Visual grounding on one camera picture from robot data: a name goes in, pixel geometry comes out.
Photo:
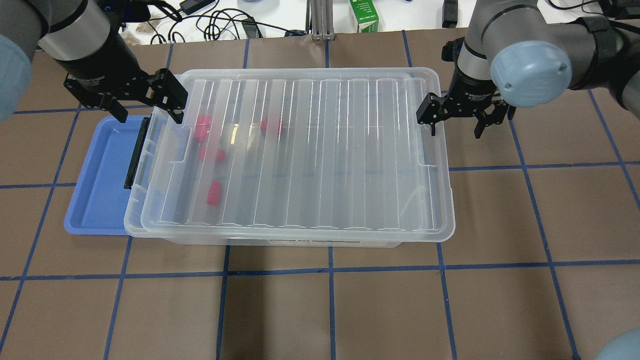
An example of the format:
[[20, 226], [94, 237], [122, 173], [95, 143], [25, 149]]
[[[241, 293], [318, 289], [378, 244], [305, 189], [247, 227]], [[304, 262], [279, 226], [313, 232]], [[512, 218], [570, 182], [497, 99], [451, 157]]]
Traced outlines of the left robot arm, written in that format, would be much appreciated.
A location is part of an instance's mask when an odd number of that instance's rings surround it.
[[185, 87], [168, 68], [144, 71], [94, 0], [3, 0], [0, 9], [2, 121], [16, 111], [41, 49], [66, 71], [64, 88], [83, 107], [125, 123], [122, 101], [136, 101], [183, 123]]

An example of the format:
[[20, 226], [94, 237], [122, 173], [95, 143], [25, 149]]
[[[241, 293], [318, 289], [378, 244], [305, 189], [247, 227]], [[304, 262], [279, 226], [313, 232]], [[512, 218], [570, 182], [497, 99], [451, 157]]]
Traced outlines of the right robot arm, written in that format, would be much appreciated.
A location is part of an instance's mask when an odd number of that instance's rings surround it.
[[454, 65], [449, 89], [423, 98], [417, 123], [435, 135], [438, 123], [474, 118], [480, 138], [517, 109], [597, 88], [638, 117], [639, 40], [638, 25], [602, 15], [548, 23], [535, 0], [478, 0], [465, 35], [442, 47]]

